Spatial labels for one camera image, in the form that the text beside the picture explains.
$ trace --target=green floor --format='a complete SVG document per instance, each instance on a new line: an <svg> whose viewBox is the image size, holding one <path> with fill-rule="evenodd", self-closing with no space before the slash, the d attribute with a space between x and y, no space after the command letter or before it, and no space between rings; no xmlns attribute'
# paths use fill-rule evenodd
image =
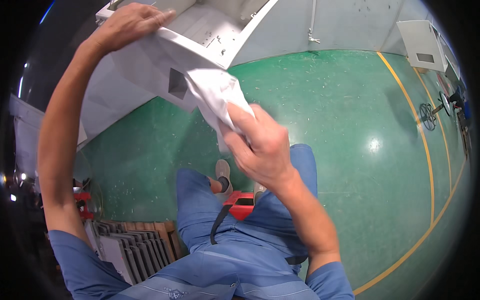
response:
<svg viewBox="0 0 480 300"><path fill-rule="evenodd" d="M384 57L418 111L429 102L418 76L405 57ZM467 209L468 163L436 227L408 259L383 276L431 225L430 175L420 129L384 62L375 52L332 50L274 57L229 72L240 80L247 101L260 103L288 127L292 144L312 147L318 199L336 225L352 288L384 277L357 298L414 297L458 236ZM437 101L436 74L421 77ZM455 118L444 111L439 116L453 189L465 155ZM437 218L450 196L447 152L440 126L423 132ZM105 217L126 221L175 220L176 170L193 168L214 176L221 157L216 133L197 110L188 114L161 98L112 125L83 153L77 156L76 177L93 176L93 194L99 199L101 188ZM231 157L227 161L235 190L251 191L253 183Z"/></svg>

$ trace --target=man's right arm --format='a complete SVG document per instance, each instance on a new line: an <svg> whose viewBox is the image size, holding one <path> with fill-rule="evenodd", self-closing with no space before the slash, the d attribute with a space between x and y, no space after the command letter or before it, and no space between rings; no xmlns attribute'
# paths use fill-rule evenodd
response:
<svg viewBox="0 0 480 300"><path fill-rule="evenodd" d="M292 166L287 129L259 105L251 107L255 118L228 104L233 123L247 136L250 145L222 125L223 137L239 169L270 190L290 212L297 234L308 250L308 277L327 263L340 262L335 226Z"/></svg>

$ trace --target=man's left hand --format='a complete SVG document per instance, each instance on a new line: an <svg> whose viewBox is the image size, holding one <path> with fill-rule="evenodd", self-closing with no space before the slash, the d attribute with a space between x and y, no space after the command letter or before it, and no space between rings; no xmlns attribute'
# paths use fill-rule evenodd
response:
<svg viewBox="0 0 480 300"><path fill-rule="evenodd" d="M175 15L174 10L161 12L151 5L131 3L117 9L87 41L106 55L167 25Z"/></svg>

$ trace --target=man's left arm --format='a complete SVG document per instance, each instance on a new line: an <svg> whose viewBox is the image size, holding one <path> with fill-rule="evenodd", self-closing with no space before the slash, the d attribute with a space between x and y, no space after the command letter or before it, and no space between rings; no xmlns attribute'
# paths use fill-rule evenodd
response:
<svg viewBox="0 0 480 300"><path fill-rule="evenodd" d="M70 233L91 248L72 191L80 110L88 81L103 56L174 17L174 11L132 3L113 13L78 47L52 94L38 139L38 173L48 230Z"/></svg>

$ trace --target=yellow floor line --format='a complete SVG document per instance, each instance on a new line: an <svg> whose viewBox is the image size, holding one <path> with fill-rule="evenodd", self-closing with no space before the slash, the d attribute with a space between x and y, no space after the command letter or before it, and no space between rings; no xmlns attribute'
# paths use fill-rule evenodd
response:
<svg viewBox="0 0 480 300"><path fill-rule="evenodd" d="M423 88L425 88L425 91L427 92L427 95L428 95L428 98L430 99L430 102L433 106L433 109L435 109L435 103L433 102L432 100L432 96L430 96L430 92L428 91L427 89L427 86L425 85L425 83L423 82L422 78L420 77L420 74L417 70L417 68L413 68L413 70L415 70L415 73L417 74L417 76L419 77L420 79L420 82L421 84L423 85ZM444 136L444 142L445 142L445 150L447 151L447 161L448 161L448 177L450 179L450 192L452 192L452 170L450 168L450 155L448 153L448 144L447 144L447 138L445 137L445 131L444 131L444 127L442 125L442 121L440 120L440 116L439 114L437 114L437 118L438 118L438 124L440 125L440 129L442 130L442 135Z"/></svg>
<svg viewBox="0 0 480 300"><path fill-rule="evenodd" d="M415 110L415 107L413 106L413 103L412 103L412 100L410 99L410 97L408 96L407 94L407 91L405 89L405 87L403 86L403 84L401 83L400 79L398 78L398 76L396 75L395 71L392 69L392 66L390 66L390 64L387 62L387 60L385 59L385 57L380 53L380 52L377 52L378 56L380 56L380 58L383 60L383 62L385 63L385 65L387 66L387 68L390 70L390 72L392 73L393 77L395 78L396 82L398 83L398 85L400 86L400 88L402 89L402 92L403 94L405 95L405 98L407 98L407 101L408 101L408 104L410 105L410 109L412 110L413 112L413 116L415 117L415 121L417 121L417 127L420 131L420 135L421 135L421 139L423 141L423 146L425 148L425 154L427 155L427 164L428 164L428 173L430 175L430 202L431 202L431 210L430 210L430 226L432 226L433 224L433 211L435 209L435 191L434 191L434 188L433 188L433 172L432 172L432 162L430 160L430 152L428 151L428 146L427 146L427 139L425 138L425 134L423 133L423 128L422 128L422 125L420 123L420 119L417 115L417 111Z"/></svg>
<svg viewBox="0 0 480 300"><path fill-rule="evenodd" d="M452 196L455 193L456 186L458 185L458 182L460 181L460 178L462 177L463 173L463 168L465 166L466 160L463 161L462 168L460 169L460 174L458 175L458 178L456 179L455 185L453 186L452 192L450 193L450 196L447 199L447 202L445 203L444 207L442 208L442 211L438 214L437 218L433 222L433 224L428 228L427 232L413 245L413 247L405 253L396 263L394 263L391 267L383 271L379 276L375 277L374 279L370 280L363 286L357 288L356 290L353 291L353 294L358 295L362 293L363 291L371 288L374 284L378 283L380 280L384 279L387 277L390 273L392 273L395 269L397 269L407 258L409 258L412 253L423 243L423 241L430 235L432 230L435 228L435 226L438 224L438 221L442 218L444 215L445 210L447 209L448 205L450 204L450 201L452 200Z"/></svg>

